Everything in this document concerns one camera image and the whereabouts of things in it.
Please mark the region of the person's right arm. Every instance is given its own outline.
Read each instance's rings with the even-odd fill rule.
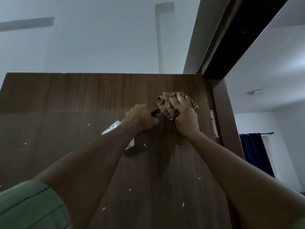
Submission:
[[[204,159],[247,228],[291,228],[305,216],[305,197],[210,140],[199,130],[197,114],[178,96],[175,122]]]

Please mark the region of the brown cloth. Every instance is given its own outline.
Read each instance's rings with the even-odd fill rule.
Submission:
[[[163,92],[162,96],[157,97],[157,104],[162,113],[171,121],[179,115],[179,111],[171,105],[169,98],[176,98],[179,102],[177,93],[180,93],[185,100],[188,100],[191,103],[195,112],[198,110],[198,105],[196,105],[196,103],[183,92]]]

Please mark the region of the white bottle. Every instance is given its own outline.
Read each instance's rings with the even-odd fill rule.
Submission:
[[[112,130],[114,130],[114,129],[115,129],[117,126],[119,126],[120,124],[121,124],[120,121],[114,122],[109,128],[107,128],[107,129],[102,133],[102,135],[105,134],[105,133],[108,133],[108,132],[110,132],[110,131],[112,131]],[[126,147],[125,150],[131,148],[131,147],[134,146],[134,145],[135,145],[135,139],[133,138],[132,141],[131,141],[131,142],[128,144],[128,146]]]

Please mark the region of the hand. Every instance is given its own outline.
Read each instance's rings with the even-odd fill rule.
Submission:
[[[151,115],[151,111],[147,107],[147,104],[136,104],[128,112],[126,112],[122,123],[127,121],[136,122],[141,131],[152,129],[159,123],[159,120]]]
[[[179,111],[179,116],[175,119],[178,131],[185,137],[193,133],[200,132],[197,119],[197,113],[194,111],[188,96],[186,100],[178,93],[177,101],[175,98],[170,98],[172,106]]]

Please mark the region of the forearm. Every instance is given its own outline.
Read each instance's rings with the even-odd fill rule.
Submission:
[[[187,137],[246,223],[287,228],[305,214],[305,198],[203,133]]]
[[[50,186],[66,204],[73,228],[85,228],[98,206],[128,143],[140,131],[122,123],[88,146],[67,154],[34,179]]]

